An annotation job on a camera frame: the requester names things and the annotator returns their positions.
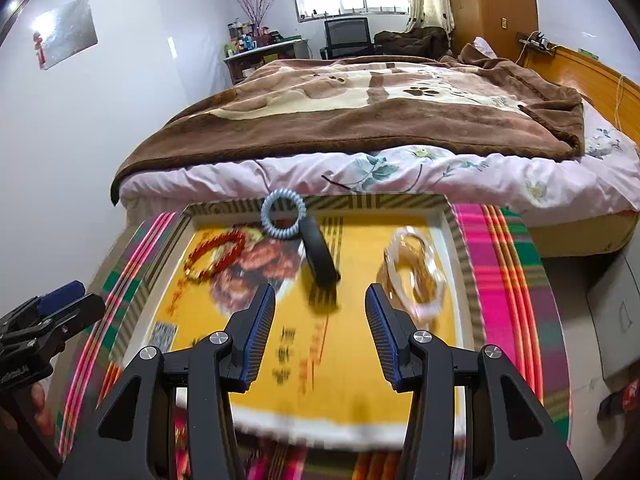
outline bottle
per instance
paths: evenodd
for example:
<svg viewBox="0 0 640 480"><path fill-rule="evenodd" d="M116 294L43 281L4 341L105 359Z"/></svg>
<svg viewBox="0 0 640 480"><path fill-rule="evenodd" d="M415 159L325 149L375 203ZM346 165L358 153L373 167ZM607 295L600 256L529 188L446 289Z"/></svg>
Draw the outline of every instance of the bottle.
<svg viewBox="0 0 640 480"><path fill-rule="evenodd" d="M611 394L600 403L598 420L604 420L620 413L630 412L638 406L640 379L629 383L619 392Z"/></svg>

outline silver screw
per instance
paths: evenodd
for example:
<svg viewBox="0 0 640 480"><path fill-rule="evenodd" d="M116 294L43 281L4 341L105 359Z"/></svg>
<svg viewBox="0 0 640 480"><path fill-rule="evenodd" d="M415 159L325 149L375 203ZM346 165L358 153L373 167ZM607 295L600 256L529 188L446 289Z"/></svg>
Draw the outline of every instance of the silver screw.
<svg viewBox="0 0 640 480"><path fill-rule="evenodd" d="M500 348L497 347L496 345L489 345L487 348L484 349L484 353L486 354L487 357L491 359L497 359L502 355L502 350L500 350Z"/></svg>
<svg viewBox="0 0 640 480"><path fill-rule="evenodd" d="M426 330L418 330L418 332L414 333L414 339L418 343L428 343L429 341L431 341L431 339L433 339L433 336Z"/></svg>
<svg viewBox="0 0 640 480"><path fill-rule="evenodd" d="M227 339L229 336L225 332L214 332L209 336L209 341L214 345L222 345L222 343L226 343Z"/></svg>
<svg viewBox="0 0 640 480"><path fill-rule="evenodd" d="M155 348L153 348L152 346L145 346L140 351L140 358L144 359L144 360L153 359L154 357L156 357L157 353L158 353L158 351Z"/></svg>

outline wooden wardrobe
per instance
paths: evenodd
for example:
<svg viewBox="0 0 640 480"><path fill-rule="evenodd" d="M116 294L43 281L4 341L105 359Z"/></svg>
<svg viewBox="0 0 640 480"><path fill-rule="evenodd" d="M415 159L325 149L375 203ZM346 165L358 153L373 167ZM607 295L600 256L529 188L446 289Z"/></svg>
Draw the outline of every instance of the wooden wardrobe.
<svg viewBox="0 0 640 480"><path fill-rule="evenodd" d="M451 0L456 28L452 50L458 54L465 44L482 36L499 57L516 61L522 50L517 33L538 30L536 0Z"/></svg>

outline blue coil hair tie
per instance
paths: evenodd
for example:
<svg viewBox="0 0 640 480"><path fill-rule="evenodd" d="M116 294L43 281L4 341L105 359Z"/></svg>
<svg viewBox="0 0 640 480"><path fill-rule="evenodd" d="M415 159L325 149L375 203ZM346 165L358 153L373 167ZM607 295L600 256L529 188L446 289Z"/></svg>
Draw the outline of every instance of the blue coil hair tie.
<svg viewBox="0 0 640 480"><path fill-rule="evenodd" d="M271 206L274 202L276 202L279 198L285 198L290 202L293 202L296 205L298 210L298 218L296 218L296 222L289 228L286 229L278 229L271 222L271 218L269 218L269 212L271 211ZM260 220L262 221L262 225L266 233L272 238L278 238L279 240L287 240L288 238L293 238L298 234L300 230L300 219L306 216L306 205L305 201L302 200L302 197L292 191L290 189L277 189L268 195L267 198L264 199L262 203L262 209L260 211Z"/></svg>

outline striped tablecloth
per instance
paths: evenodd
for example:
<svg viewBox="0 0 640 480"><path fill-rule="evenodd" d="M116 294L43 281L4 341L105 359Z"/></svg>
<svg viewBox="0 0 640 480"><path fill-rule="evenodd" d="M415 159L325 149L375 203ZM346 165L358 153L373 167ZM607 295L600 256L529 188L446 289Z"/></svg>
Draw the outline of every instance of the striped tablecloth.
<svg viewBox="0 0 640 480"><path fill-rule="evenodd" d="M476 348L486 342L503 348L568 439L570 390L562 328L526 227L519 216L495 206L457 204L453 211L480 303L471 309ZM153 265L179 216L165 213L142 224L104 283L107 314L82 334L68 372L66 401L56 417L56 442L63 456L71 450L82 421L120 375L119 367L109 361L116 334L140 277ZM391 479L399 458L397 452L307 449L246 435L239 436L239 444L249 480Z"/></svg>

